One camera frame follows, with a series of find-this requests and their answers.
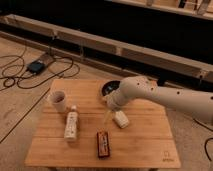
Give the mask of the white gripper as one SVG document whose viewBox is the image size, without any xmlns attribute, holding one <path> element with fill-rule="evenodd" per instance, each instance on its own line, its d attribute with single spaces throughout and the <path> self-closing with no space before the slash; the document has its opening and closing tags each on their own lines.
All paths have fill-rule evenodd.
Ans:
<svg viewBox="0 0 213 171">
<path fill-rule="evenodd" d="M 111 119 L 112 117 L 112 110 L 120 110 L 121 107 L 123 106 L 123 98 L 118 95 L 118 94 L 110 94 L 107 97 L 107 107 L 110 110 L 107 110 L 104 114 L 104 119 L 103 119 L 103 124 L 106 125 L 107 122 Z"/>
</svg>

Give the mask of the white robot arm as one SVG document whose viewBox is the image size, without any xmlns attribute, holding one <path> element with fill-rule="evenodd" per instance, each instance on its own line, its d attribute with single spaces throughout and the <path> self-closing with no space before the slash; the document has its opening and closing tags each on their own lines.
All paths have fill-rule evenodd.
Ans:
<svg viewBox="0 0 213 171">
<path fill-rule="evenodd" d="M 113 111 L 134 99 L 146 99 L 213 125 L 212 92 L 153 85 L 145 76 L 134 76 L 105 83 L 101 93 L 107 107 Z"/>
</svg>

